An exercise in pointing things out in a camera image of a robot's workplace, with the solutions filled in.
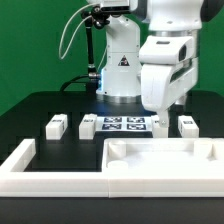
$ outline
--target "white tray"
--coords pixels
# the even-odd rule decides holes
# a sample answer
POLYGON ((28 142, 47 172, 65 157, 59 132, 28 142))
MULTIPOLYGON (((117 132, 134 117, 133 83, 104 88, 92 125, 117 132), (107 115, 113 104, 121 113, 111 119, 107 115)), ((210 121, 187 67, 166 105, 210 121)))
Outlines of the white tray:
POLYGON ((223 197, 224 162, 194 156, 196 139, 107 139, 102 172, 23 172, 35 155, 26 139, 0 167, 2 197, 223 197), (109 142, 126 156, 108 168, 109 142))

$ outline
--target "triangle label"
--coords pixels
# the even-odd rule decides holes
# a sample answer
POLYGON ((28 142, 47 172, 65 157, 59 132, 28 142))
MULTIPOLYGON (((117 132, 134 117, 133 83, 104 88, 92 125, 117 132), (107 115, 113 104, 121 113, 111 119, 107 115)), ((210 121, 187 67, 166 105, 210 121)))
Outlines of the triangle label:
POLYGON ((126 56, 124 55, 123 58, 121 59, 120 63, 118 64, 118 66, 130 66, 129 62, 126 58, 126 56))

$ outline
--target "block with black label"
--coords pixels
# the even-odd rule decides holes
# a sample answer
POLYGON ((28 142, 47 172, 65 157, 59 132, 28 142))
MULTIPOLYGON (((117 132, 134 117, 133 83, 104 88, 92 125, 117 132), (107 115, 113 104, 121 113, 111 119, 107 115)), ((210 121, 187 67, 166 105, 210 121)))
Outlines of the block with black label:
POLYGON ((68 127, 68 118, 65 114, 54 115, 46 126, 48 140, 60 140, 68 127))
POLYGON ((79 139, 92 140, 96 131, 97 115, 86 114, 79 125, 79 139))
POLYGON ((179 116, 178 129, 183 138, 199 137, 199 128, 191 116, 179 116))
POLYGON ((168 128, 159 125, 159 116, 151 116, 153 138, 168 138, 168 128))

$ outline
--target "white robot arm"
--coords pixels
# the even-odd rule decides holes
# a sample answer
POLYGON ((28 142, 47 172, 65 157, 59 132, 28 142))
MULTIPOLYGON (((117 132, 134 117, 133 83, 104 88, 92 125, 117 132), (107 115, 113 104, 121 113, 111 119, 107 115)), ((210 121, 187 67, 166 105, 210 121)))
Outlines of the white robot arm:
POLYGON ((131 12, 149 23, 152 35, 140 49, 141 99, 159 116, 168 137, 169 107, 198 80, 198 30, 202 5, 210 0, 93 0, 104 14, 131 12))

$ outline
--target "black tabletop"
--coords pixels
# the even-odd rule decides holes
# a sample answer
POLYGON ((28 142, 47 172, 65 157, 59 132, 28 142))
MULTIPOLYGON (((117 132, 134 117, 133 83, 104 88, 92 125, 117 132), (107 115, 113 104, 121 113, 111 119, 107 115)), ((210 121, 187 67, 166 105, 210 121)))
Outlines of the black tabletop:
MULTIPOLYGON (((93 140, 79 140, 85 114, 151 116, 140 103, 115 104, 85 92, 40 92, 21 101, 0 117, 0 163, 24 138, 35 138, 37 154, 26 171, 100 172, 106 138, 150 138, 150 132, 97 132, 93 140), (55 114, 68 115, 68 129, 60 141, 47 141, 45 126, 55 114)), ((224 137, 224 98, 193 91, 185 107, 170 110, 170 137, 178 137, 177 116, 191 115, 200 137, 224 137)), ((0 198, 1 223, 223 223, 222 198, 0 198)))

